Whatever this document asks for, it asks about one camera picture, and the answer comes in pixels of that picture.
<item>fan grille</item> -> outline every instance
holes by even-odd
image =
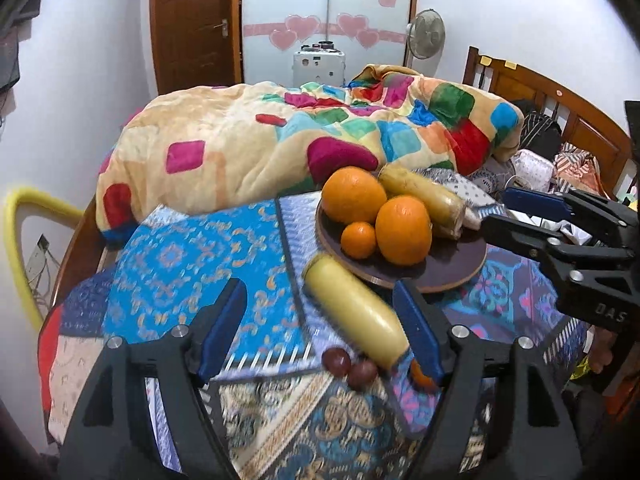
[[[444,41],[444,22],[435,10],[424,10],[412,21],[408,43],[411,53],[417,59],[435,56],[442,48]]]

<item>door handle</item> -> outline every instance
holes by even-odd
[[[222,20],[222,23],[220,23],[219,25],[213,26],[213,28],[218,28],[218,27],[222,27],[222,37],[227,38],[229,35],[229,22],[226,20],[226,18],[224,18]]]

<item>brown plate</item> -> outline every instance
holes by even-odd
[[[459,241],[434,238],[426,259],[411,267],[399,267],[376,252],[366,260],[353,260],[340,248],[344,225],[316,210],[316,232],[325,250],[366,282],[393,288],[401,278],[413,278],[422,293],[442,292],[468,282],[484,265],[486,243],[480,233],[465,229]]]

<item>quilt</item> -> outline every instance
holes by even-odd
[[[177,91],[124,128],[100,168],[96,221],[123,244],[158,205],[211,213],[313,190],[344,166],[470,174],[491,154],[513,155],[523,121],[498,96],[387,65],[367,66],[346,88]]]

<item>small orange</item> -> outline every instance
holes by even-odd
[[[431,249],[431,219],[424,204],[407,195],[386,202],[376,218],[376,239],[392,264],[412,266],[423,261]]]
[[[410,371],[411,378],[414,380],[414,383],[417,386],[420,386],[420,388],[426,393],[434,394],[439,390],[439,387],[435,383],[435,381],[429,376],[426,376],[422,373],[422,369],[420,368],[418,361],[416,361],[415,359],[411,359]]]
[[[335,171],[322,187],[322,209],[331,220],[343,224],[373,224],[385,202],[382,184],[372,174],[354,166]]]
[[[340,247],[354,260],[369,258],[376,251],[376,230],[366,222],[349,224],[342,231]]]

